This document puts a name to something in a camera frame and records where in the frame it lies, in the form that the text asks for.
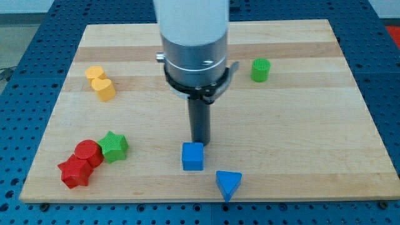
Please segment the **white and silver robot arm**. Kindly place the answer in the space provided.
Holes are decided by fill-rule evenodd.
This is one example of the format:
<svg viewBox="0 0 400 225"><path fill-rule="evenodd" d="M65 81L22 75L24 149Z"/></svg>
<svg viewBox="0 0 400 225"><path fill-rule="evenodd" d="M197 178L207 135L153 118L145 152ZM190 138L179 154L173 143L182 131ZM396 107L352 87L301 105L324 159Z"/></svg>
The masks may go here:
<svg viewBox="0 0 400 225"><path fill-rule="evenodd" d="M228 57L228 0L154 0L166 73L179 84L208 86Z"/></svg>

